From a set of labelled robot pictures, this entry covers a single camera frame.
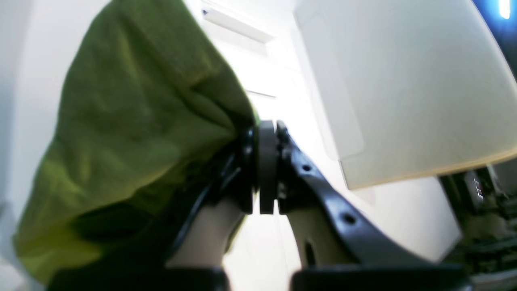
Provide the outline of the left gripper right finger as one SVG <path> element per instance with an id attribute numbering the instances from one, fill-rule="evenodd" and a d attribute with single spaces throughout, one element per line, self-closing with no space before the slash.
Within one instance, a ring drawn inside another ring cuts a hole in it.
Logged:
<path id="1" fill-rule="evenodd" d="M 336 191 L 283 122 L 262 121 L 258 132 L 261 213 L 272 214 L 277 202 L 279 213 L 288 218 L 304 268 L 432 267 L 388 238 Z"/>

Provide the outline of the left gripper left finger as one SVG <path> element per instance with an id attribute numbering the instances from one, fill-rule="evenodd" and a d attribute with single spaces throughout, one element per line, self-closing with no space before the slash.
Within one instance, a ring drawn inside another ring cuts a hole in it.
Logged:
<path id="1" fill-rule="evenodd" d="M 255 129 L 244 131 L 209 164 L 201 187 L 166 252 L 166 268 L 220 266 L 242 219 L 253 212 Z"/>

